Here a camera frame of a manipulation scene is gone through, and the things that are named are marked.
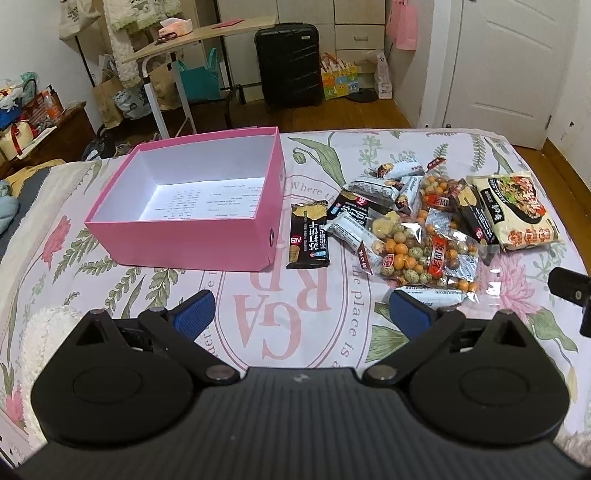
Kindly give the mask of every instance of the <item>white wall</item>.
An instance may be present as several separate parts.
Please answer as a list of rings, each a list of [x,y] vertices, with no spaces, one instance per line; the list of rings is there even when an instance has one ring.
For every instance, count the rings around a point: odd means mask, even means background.
[[[74,40],[58,37],[60,3],[49,0],[4,0],[0,14],[0,78],[15,78],[37,72],[40,88],[50,83],[64,106],[85,100],[86,112],[95,127],[101,124],[86,74]],[[91,72],[98,55],[105,52],[96,23],[79,35]]]
[[[580,3],[573,57],[548,138],[591,189],[591,2]]]

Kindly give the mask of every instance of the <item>shopping bag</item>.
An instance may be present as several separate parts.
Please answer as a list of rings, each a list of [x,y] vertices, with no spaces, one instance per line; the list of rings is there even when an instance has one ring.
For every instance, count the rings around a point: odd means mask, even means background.
[[[90,27],[99,17],[92,0],[60,0],[61,17],[59,35],[62,40],[75,37]]]
[[[417,7],[402,0],[400,5],[400,21],[396,35],[396,48],[399,50],[416,50],[418,40]]]
[[[392,0],[390,2],[390,14],[388,16],[388,22],[386,23],[386,35],[392,41],[392,43],[396,42],[396,37],[398,35],[401,7],[402,0]]]

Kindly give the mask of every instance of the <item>teal bag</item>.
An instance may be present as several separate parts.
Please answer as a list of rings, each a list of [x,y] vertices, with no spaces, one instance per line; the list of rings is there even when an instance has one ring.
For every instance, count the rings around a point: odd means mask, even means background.
[[[179,61],[178,69],[189,101],[219,100],[222,98],[217,74],[217,51],[215,48],[209,51],[207,66],[188,69],[182,61]]]

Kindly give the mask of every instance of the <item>folding table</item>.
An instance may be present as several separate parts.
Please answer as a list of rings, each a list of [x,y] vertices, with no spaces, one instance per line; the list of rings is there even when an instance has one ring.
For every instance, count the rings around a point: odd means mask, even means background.
[[[181,74],[178,69],[176,55],[174,52],[186,45],[199,43],[200,41],[206,40],[208,38],[238,35],[240,33],[245,33],[250,30],[260,30],[262,28],[272,27],[273,25],[275,25],[276,21],[276,16],[267,15],[266,17],[246,18],[240,23],[228,27],[216,28],[216,26],[220,24],[213,24],[208,25],[207,27],[196,28],[190,34],[184,35],[179,38],[175,38],[174,40],[169,40],[161,44],[151,43],[150,45],[142,48],[140,51],[135,52],[133,55],[130,55],[125,59],[125,62],[142,60],[142,76],[144,78],[146,95],[148,96],[148,101],[150,102],[150,106],[152,107],[152,114],[154,115],[154,119],[156,120],[156,125],[158,126],[158,131],[160,132],[161,138],[170,138],[170,135],[168,134],[168,129],[166,128],[164,117],[162,116],[162,112],[160,111],[160,107],[158,106],[158,99],[156,97],[156,92],[154,91],[154,86],[152,85],[150,81],[150,76],[148,75],[148,61],[150,59],[153,59],[154,57],[157,57],[165,53],[171,54],[171,63],[168,64],[168,69],[173,72],[174,83],[176,83],[177,85],[178,95],[180,97],[181,104],[183,106],[183,111],[185,114],[185,120],[181,125],[181,128],[176,133],[175,137],[177,137],[180,134],[187,121],[191,123],[193,133],[197,133],[197,130],[195,128],[195,121],[193,120],[193,115],[191,114],[189,101],[187,100],[187,95],[183,87],[183,82],[181,81]],[[224,62],[226,64],[228,79],[231,82],[230,67],[227,54],[224,55]],[[241,100],[243,101],[242,86],[236,85],[236,88],[240,92]]]

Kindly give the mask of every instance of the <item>metal screw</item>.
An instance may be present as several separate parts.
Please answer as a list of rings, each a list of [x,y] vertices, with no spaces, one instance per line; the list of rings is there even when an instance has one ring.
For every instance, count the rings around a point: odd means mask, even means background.
[[[398,370],[389,365],[374,365],[368,369],[368,375],[371,378],[374,380],[380,380],[382,382],[392,380],[394,377],[396,377],[397,373]]]
[[[235,370],[228,365],[212,365],[207,367],[205,374],[211,380],[230,380],[234,376]]]

